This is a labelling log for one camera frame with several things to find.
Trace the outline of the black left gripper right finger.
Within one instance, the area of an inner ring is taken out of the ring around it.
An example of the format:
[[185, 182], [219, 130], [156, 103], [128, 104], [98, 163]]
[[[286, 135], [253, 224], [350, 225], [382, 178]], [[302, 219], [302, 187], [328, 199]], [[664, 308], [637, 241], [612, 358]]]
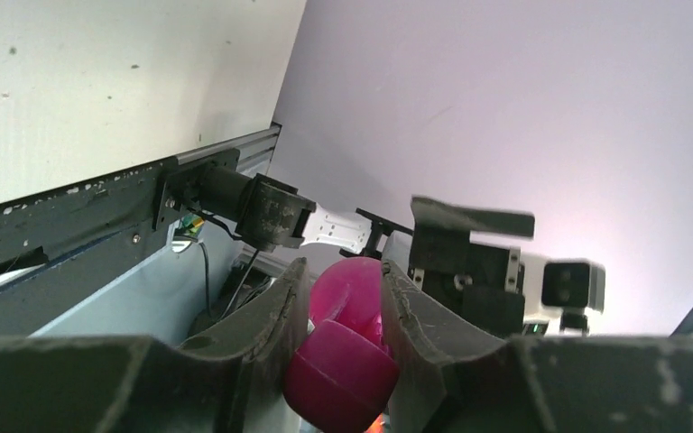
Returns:
[[383, 263], [395, 432], [693, 432], [693, 336], [502, 340]]

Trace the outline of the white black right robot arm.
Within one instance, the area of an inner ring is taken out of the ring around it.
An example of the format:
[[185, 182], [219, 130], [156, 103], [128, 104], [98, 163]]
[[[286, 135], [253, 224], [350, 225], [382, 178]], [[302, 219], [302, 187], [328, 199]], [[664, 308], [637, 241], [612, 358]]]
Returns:
[[531, 214], [414, 196], [414, 226], [407, 228], [364, 210], [330, 212], [290, 185], [262, 174], [250, 178], [214, 162], [170, 170], [161, 183], [163, 208], [186, 209], [218, 226], [233, 221], [235, 238], [264, 252], [278, 246], [329, 244], [345, 255], [381, 259], [381, 237], [409, 235], [404, 267], [420, 290], [494, 336], [522, 332], [520, 249], [474, 244], [469, 236], [477, 232], [531, 239]]

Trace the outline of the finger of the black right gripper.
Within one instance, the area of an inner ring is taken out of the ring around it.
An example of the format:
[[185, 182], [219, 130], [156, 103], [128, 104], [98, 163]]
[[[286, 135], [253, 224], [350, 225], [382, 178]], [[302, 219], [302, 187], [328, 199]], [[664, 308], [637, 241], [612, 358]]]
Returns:
[[410, 204], [416, 227], [507, 235], [532, 239], [535, 216], [531, 213], [461, 207], [425, 196], [413, 196]]

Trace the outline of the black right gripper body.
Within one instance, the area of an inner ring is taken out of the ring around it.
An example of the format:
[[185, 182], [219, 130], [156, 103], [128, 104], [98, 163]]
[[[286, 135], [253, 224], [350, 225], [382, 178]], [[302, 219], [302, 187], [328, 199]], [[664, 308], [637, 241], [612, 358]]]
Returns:
[[522, 332], [521, 249], [470, 241], [470, 234], [415, 229], [409, 257], [420, 289], [468, 323], [500, 338]]

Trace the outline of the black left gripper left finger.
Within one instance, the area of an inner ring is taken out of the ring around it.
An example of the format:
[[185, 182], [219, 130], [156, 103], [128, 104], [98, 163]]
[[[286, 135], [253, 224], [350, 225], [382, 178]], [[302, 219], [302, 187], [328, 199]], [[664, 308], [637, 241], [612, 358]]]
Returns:
[[0, 432], [273, 428], [308, 330], [298, 258], [261, 295], [174, 347], [153, 336], [0, 337]]

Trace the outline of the magenta plastic scoop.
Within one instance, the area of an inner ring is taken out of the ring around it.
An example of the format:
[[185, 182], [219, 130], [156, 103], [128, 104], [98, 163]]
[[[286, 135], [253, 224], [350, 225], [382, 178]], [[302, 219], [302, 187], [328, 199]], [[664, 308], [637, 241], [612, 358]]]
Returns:
[[382, 264], [346, 258], [310, 291], [314, 328], [284, 375], [288, 405], [322, 432], [364, 432], [383, 414], [400, 369], [383, 342]]

